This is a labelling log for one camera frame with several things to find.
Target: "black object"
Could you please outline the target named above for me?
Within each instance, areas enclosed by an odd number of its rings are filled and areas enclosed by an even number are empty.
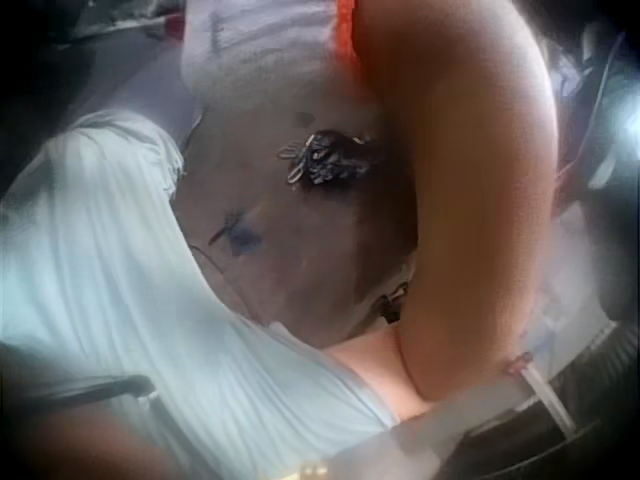
[[[290,184],[306,176],[312,184],[354,180],[377,161],[374,142],[349,137],[335,130],[314,133],[300,153],[288,177]]]

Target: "blurry object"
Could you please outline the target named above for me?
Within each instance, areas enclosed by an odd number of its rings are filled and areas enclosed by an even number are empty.
[[[405,297],[409,290],[409,283],[402,282],[398,288],[390,295],[383,295],[374,304],[373,308],[378,311],[389,325],[400,320],[400,312],[404,304]]]
[[[335,130],[321,130],[311,135],[299,155],[291,147],[280,151],[280,157],[293,156],[287,183],[294,184],[303,177],[312,184],[332,180],[355,180],[369,171],[377,156],[374,142],[348,137]]]
[[[184,0],[28,0],[47,18],[49,37],[67,43],[95,35],[163,24],[165,17],[181,12]],[[172,31],[176,30],[171,20]]]

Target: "skin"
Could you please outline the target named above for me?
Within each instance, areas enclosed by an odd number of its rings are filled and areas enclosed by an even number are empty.
[[[416,272],[400,322],[328,352],[405,420],[498,374],[536,285],[557,161],[538,48],[503,0],[360,0],[354,45],[411,158]]]

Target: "metal clip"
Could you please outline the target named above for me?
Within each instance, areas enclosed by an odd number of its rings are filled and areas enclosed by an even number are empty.
[[[293,167],[289,172],[289,174],[287,175],[287,183],[289,185],[293,185],[294,183],[297,183],[302,178],[302,175],[304,175],[304,170],[307,163],[305,157],[307,155],[311,142],[313,142],[315,138],[316,138],[316,134],[313,133],[311,134],[311,136],[309,136],[309,138],[305,142],[304,148],[302,149],[302,151],[300,152],[300,155],[298,156],[297,165]]]

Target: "fabric surface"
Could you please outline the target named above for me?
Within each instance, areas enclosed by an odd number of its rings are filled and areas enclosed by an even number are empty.
[[[336,0],[192,0],[183,73],[207,104],[296,104],[341,69]]]
[[[280,478],[390,428],[350,370],[217,299],[170,208],[181,167],[129,113],[50,140],[0,204],[0,339],[85,375],[149,376],[207,459],[179,458],[191,477]],[[122,412],[180,450],[153,416]]]

